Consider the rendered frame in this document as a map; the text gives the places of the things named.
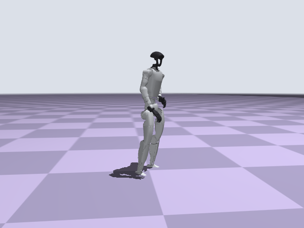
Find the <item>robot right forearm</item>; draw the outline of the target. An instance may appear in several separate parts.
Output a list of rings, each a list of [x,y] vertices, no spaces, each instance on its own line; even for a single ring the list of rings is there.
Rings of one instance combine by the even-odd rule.
[[[149,106],[150,108],[153,108],[151,101],[149,99],[148,91],[146,87],[142,88],[142,98],[145,102],[146,108]],[[148,110],[148,109],[147,109]]]

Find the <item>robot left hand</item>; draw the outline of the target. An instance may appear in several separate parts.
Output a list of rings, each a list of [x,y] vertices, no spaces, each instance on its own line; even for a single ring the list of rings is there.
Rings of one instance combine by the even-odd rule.
[[[165,108],[166,107],[165,97],[161,97],[160,95],[158,97],[159,97],[159,102],[161,102],[163,104],[163,108]]]

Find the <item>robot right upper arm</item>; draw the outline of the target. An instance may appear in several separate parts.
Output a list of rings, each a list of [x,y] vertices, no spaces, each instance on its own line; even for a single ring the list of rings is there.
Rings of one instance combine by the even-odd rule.
[[[140,86],[140,92],[142,93],[142,88],[148,84],[149,77],[152,75],[152,70],[146,69],[142,72],[142,82]]]

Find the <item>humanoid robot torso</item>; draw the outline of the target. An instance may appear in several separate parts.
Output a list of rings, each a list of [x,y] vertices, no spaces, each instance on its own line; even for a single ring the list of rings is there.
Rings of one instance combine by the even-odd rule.
[[[149,77],[148,84],[145,87],[148,89],[148,95],[152,106],[158,112],[158,104],[155,103],[156,98],[152,98],[152,97],[158,97],[159,95],[163,74],[162,71],[156,70],[155,67],[148,69],[152,70],[152,75],[151,77]],[[144,108],[147,109],[146,105]]]

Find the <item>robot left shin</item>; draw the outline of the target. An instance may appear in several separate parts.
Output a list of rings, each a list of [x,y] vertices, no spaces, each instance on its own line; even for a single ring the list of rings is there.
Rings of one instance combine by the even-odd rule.
[[[160,141],[160,140],[159,140]],[[153,166],[154,165],[154,161],[157,155],[157,151],[158,151],[158,147],[159,147],[159,141],[155,144],[150,144],[150,150],[149,150],[149,154],[150,154],[150,165]]]

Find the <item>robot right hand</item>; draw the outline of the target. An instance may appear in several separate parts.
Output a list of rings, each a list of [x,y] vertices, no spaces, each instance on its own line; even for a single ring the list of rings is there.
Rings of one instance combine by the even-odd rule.
[[[157,122],[161,122],[162,118],[160,116],[160,114],[154,109],[154,108],[150,108],[149,106],[147,107],[147,109],[150,111],[150,112],[153,112],[153,114],[156,116],[157,118]]]

